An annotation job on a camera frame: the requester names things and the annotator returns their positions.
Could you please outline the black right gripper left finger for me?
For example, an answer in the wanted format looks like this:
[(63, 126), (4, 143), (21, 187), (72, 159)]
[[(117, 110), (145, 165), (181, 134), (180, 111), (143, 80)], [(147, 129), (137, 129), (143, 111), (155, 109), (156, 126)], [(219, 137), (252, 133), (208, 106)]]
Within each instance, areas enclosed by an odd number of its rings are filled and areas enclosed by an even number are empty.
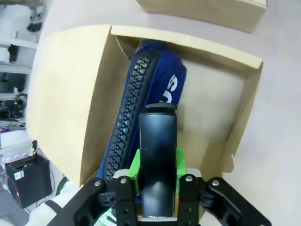
[(55, 226), (93, 226), (109, 208), (116, 211), (118, 226), (140, 226), (135, 197), (138, 191), (139, 150), (124, 176), (105, 182), (87, 182), (54, 217)]

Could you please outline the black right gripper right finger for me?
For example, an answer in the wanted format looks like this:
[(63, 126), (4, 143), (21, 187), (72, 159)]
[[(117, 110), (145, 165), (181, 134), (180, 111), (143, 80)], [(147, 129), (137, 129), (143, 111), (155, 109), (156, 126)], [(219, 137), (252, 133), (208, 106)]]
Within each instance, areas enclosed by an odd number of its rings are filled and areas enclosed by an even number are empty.
[(271, 222), (221, 177), (205, 181), (188, 173), (184, 151), (176, 149), (177, 225), (198, 226), (199, 207), (223, 226), (270, 226)]

